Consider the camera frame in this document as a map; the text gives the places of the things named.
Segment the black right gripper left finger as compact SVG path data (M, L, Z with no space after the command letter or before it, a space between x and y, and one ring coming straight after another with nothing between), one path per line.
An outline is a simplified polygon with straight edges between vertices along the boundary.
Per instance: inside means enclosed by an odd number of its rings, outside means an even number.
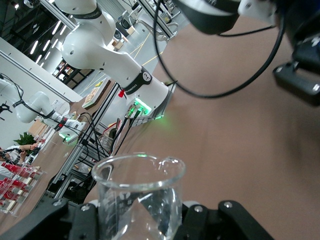
M0 235L2 240L99 240L98 208L53 199Z

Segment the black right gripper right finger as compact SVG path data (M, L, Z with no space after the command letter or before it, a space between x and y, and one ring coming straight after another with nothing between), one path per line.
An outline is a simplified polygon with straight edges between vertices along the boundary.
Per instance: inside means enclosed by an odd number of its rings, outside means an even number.
M176 240L272 240L273 237L237 201L223 200L217 209L196 201L182 204Z

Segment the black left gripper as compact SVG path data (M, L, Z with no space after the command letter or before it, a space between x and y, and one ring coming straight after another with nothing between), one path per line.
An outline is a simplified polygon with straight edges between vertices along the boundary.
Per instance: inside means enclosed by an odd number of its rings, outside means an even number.
M293 47L291 61L273 71L276 84L305 103L320 106L320 82L296 73L296 65L320 64L320 2L318 0L277 0L285 33Z

